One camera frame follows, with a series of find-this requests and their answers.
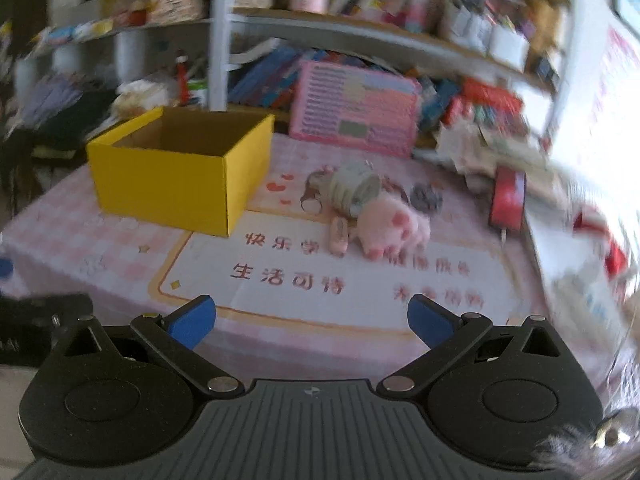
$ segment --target open cardboard box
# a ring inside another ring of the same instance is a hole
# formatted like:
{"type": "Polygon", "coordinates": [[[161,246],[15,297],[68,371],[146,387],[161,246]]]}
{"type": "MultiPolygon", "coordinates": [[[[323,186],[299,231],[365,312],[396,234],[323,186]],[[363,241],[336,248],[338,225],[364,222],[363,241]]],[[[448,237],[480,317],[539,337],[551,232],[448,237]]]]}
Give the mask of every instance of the open cardboard box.
{"type": "Polygon", "coordinates": [[[155,108],[87,146],[109,213],[228,237],[269,169],[271,114],[155,108]]]}

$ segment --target red phone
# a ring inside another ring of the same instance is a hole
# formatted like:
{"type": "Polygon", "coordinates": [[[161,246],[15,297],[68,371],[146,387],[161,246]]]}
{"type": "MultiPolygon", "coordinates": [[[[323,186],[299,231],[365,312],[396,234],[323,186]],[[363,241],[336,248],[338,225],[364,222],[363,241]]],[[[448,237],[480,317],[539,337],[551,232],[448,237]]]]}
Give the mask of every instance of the red phone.
{"type": "Polygon", "coordinates": [[[527,175],[506,166],[495,168],[494,199],[489,213],[489,225],[519,232],[524,217],[527,175]]]}

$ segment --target pink board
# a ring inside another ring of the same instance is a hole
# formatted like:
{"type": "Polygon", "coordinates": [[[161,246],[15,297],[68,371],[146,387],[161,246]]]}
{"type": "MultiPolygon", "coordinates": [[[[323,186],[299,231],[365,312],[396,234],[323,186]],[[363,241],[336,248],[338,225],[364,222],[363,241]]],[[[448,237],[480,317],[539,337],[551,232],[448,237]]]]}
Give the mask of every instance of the pink board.
{"type": "Polygon", "coordinates": [[[309,61],[301,68],[289,135],[409,157],[417,135],[420,92],[413,79],[309,61]]]}

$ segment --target gray ribbed plate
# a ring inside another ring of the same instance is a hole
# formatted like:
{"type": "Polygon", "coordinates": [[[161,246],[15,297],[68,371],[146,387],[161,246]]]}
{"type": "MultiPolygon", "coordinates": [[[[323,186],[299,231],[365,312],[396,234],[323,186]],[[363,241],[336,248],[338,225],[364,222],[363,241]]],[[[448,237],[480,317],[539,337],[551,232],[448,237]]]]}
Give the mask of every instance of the gray ribbed plate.
{"type": "Polygon", "coordinates": [[[410,402],[366,381],[257,381],[209,402],[177,443],[140,462],[86,469],[40,459],[20,480],[552,480],[479,465],[447,448],[410,402]]]}

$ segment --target pig plush toy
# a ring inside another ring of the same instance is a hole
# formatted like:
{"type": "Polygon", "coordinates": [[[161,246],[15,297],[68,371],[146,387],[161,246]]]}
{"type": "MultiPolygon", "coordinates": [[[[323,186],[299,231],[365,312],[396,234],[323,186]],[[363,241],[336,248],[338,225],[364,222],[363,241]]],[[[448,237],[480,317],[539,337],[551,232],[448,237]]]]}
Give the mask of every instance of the pig plush toy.
{"type": "Polygon", "coordinates": [[[427,217],[387,193],[364,205],[353,232],[372,261],[424,246],[430,235],[427,217]]]}

